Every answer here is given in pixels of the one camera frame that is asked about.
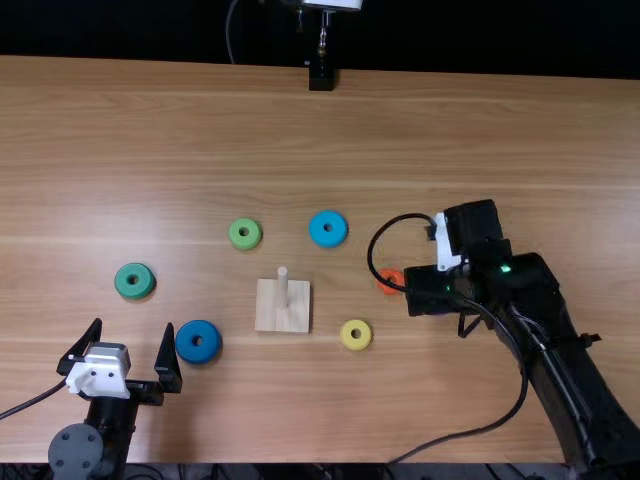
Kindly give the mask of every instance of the cable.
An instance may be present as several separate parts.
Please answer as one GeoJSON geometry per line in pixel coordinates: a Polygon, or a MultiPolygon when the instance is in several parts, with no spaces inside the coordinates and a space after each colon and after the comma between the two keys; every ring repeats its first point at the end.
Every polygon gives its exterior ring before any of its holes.
{"type": "Polygon", "coordinates": [[[387,474],[387,477],[389,477],[391,480],[396,480],[396,476],[393,474],[393,472],[389,468],[389,465],[385,465],[382,468],[384,469],[384,472],[387,474]]]}
{"type": "Polygon", "coordinates": [[[233,11],[236,9],[238,5],[238,0],[231,0],[229,4],[229,9],[227,10],[227,18],[224,22],[224,41],[227,46],[227,55],[229,55],[229,61],[232,64],[235,64],[236,61],[233,58],[233,52],[231,51],[231,17],[233,17],[233,11]]]}
{"type": "Polygon", "coordinates": [[[158,477],[160,477],[160,480],[164,480],[164,475],[162,475],[162,472],[160,470],[158,470],[156,467],[152,467],[151,465],[147,465],[146,463],[132,463],[131,466],[132,467],[146,468],[146,469],[152,471],[153,473],[155,473],[156,475],[158,475],[158,477]]]}
{"type": "Polygon", "coordinates": [[[497,419],[496,421],[489,423],[488,425],[485,425],[483,427],[478,427],[478,428],[473,428],[470,430],[465,430],[462,432],[456,432],[456,433],[450,433],[448,435],[445,435],[443,437],[439,437],[436,438],[434,440],[431,440],[429,442],[423,443],[421,445],[418,445],[416,448],[408,451],[407,453],[400,455],[397,458],[394,458],[393,460],[391,460],[388,464],[392,465],[394,463],[398,463],[401,462],[403,460],[406,460],[407,458],[416,455],[420,452],[423,452],[424,450],[431,448],[431,447],[435,447],[436,445],[440,445],[442,443],[451,441],[451,440],[456,440],[459,438],[465,438],[465,437],[471,437],[474,435],[480,435],[482,433],[487,433],[490,432],[492,430],[495,430],[498,427],[501,427],[502,425],[504,425],[505,423],[507,423],[509,420],[511,420],[516,413],[518,413],[518,411],[520,410],[520,408],[522,407],[525,398],[527,397],[527,390],[529,388],[529,379],[527,377],[527,370],[524,366],[524,357],[522,355],[522,352],[520,350],[520,347],[518,346],[518,343],[516,342],[515,338],[513,337],[513,334],[507,329],[506,325],[502,322],[502,320],[500,320],[500,318],[498,318],[493,312],[491,312],[490,310],[488,310],[484,305],[468,298],[465,297],[464,295],[461,295],[459,293],[436,293],[436,292],[420,292],[420,291],[416,291],[413,290],[411,288],[408,287],[403,287],[401,285],[397,285],[393,282],[391,282],[390,280],[387,280],[386,278],[384,278],[382,275],[380,275],[380,273],[378,273],[378,271],[376,270],[376,267],[373,264],[373,250],[376,246],[376,243],[378,241],[378,239],[382,236],[382,234],[392,225],[402,221],[402,220],[406,220],[409,218],[420,218],[423,220],[426,220],[430,227],[436,228],[436,223],[435,221],[429,216],[429,215],[425,215],[424,213],[405,213],[404,215],[399,215],[397,217],[392,218],[391,220],[389,220],[387,223],[385,223],[382,227],[380,227],[374,234],[373,237],[371,237],[371,241],[369,242],[369,247],[367,248],[367,266],[369,267],[369,271],[371,271],[372,275],[376,278],[376,280],[378,280],[380,283],[393,288],[394,290],[398,290],[399,292],[404,292],[404,293],[408,293],[410,295],[417,295],[417,296],[421,296],[423,298],[429,298],[429,299],[441,299],[441,300],[446,300],[451,302],[452,304],[463,304],[466,305],[467,307],[469,307],[471,310],[474,310],[476,313],[478,313],[479,315],[483,315],[484,317],[486,317],[487,319],[493,321],[494,325],[497,325],[498,327],[500,327],[500,329],[502,330],[502,332],[504,333],[508,343],[511,345],[512,351],[514,356],[516,357],[516,360],[518,362],[518,365],[520,367],[520,374],[522,376],[522,383],[520,385],[520,394],[518,395],[518,398],[516,400],[516,402],[513,404],[513,406],[511,407],[511,409],[504,414],[502,417],[500,417],[499,419],[497,419]]]}
{"type": "Polygon", "coordinates": [[[222,465],[218,464],[218,470],[220,471],[220,473],[222,473],[222,476],[224,478],[226,478],[227,480],[231,480],[229,478],[229,475],[227,475],[227,472],[226,472],[226,470],[224,469],[224,467],[222,465]]]}
{"type": "Polygon", "coordinates": [[[36,403],[41,402],[42,400],[45,400],[47,398],[49,398],[51,395],[53,395],[54,393],[56,393],[58,390],[62,389],[62,387],[65,386],[65,380],[62,380],[60,383],[58,383],[56,386],[50,388],[49,390],[47,390],[44,393],[41,393],[40,395],[38,395],[37,397],[32,398],[31,400],[27,400],[26,402],[18,405],[17,407],[13,407],[10,408],[9,410],[7,410],[6,412],[2,412],[0,413],[0,420],[4,420],[7,417],[10,417],[11,415],[13,415],[14,413],[18,413],[21,412],[22,410],[25,410],[29,407],[34,406],[36,403]]]}
{"type": "Polygon", "coordinates": [[[516,466],[513,463],[505,463],[505,466],[511,469],[511,471],[515,473],[518,476],[518,478],[523,478],[524,480],[527,480],[527,476],[524,473],[522,473],[520,470],[518,470],[518,468],[516,468],[516,466]]]}
{"type": "Polygon", "coordinates": [[[496,473],[496,471],[491,468],[491,465],[489,465],[488,463],[484,464],[485,467],[487,467],[487,470],[489,470],[489,474],[494,478],[494,480],[502,480],[498,474],[496,473]]]}

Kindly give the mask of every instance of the table surface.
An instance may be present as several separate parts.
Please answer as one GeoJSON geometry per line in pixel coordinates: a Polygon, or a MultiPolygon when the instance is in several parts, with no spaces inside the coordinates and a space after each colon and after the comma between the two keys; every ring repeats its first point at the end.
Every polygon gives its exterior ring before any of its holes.
{"type": "MultiPolygon", "coordinates": [[[[94,317],[154,379],[164,326],[214,322],[221,357],[184,363],[184,388],[142,407],[130,461],[385,461],[484,425],[515,401],[515,361],[454,316],[409,318],[367,271],[373,232],[400,213],[483,198],[515,252],[537,251],[579,332],[640,421],[640,83],[341,72],[308,92],[304,69],[111,60],[0,59],[0,384],[11,407],[57,383],[60,355],[94,317]],[[350,233],[324,250],[311,216],[350,233]],[[251,217],[260,246],[234,250],[251,217]],[[120,298],[114,274],[149,265],[155,293],[120,298]],[[313,286],[309,335],[254,331],[256,282],[285,265],[313,286]],[[362,352],[339,342],[361,318],[362,352]]],[[[423,225],[390,231],[380,267],[434,262],[423,225]]],[[[88,403],[60,392],[0,423],[0,461],[45,461],[88,403]]],[[[535,394],[499,430],[414,460],[558,462],[535,394]]]]}

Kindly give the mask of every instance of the white bracket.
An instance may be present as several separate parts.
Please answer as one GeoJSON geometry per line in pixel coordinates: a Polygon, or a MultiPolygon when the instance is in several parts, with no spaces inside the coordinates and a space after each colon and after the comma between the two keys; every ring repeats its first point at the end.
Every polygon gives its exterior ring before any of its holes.
{"type": "Polygon", "coordinates": [[[447,218],[444,213],[437,213],[436,222],[436,251],[438,254],[438,271],[445,272],[451,267],[456,267],[462,262],[460,255],[453,255],[451,252],[451,241],[447,231],[447,218]]]}

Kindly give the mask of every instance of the black mount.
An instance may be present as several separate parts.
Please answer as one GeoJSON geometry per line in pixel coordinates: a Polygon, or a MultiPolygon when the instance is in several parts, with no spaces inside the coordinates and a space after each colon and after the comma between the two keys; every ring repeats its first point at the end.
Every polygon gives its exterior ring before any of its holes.
{"type": "MultiPolygon", "coordinates": [[[[76,362],[84,361],[91,345],[100,341],[102,320],[96,318],[80,339],[60,358],[57,372],[67,376],[76,362]]],[[[173,325],[167,324],[154,370],[159,380],[126,380],[130,398],[88,397],[91,402],[84,424],[62,429],[49,446],[49,464],[56,480],[120,480],[135,431],[139,405],[159,407],[165,393],[180,393],[182,375],[176,357],[173,325]]]]}

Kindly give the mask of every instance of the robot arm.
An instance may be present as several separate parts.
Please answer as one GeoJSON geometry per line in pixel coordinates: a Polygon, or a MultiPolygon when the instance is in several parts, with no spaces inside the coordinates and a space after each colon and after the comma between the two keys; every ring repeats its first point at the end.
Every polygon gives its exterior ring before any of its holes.
{"type": "MultiPolygon", "coordinates": [[[[558,281],[542,257],[512,254],[491,200],[438,214],[429,236],[439,242],[438,265],[405,270],[409,314],[458,312],[462,332],[470,312],[447,293],[484,305],[517,342],[566,463],[584,479],[639,478],[640,430],[586,351],[600,337],[576,333],[558,281]]],[[[481,319],[494,328],[491,319],[481,319]]],[[[502,330],[495,331],[513,351],[502,330]]]]}
{"type": "Polygon", "coordinates": [[[58,364],[69,391],[91,404],[84,423],[63,428],[49,446],[55,480],[120,480],[138,407],[162,406],[165,393],[182,390],[173,325],[167,324],[156,358],[157,382],[127,380],[127,347],[100,342],[101,330],[97,318],[58,364]]]}

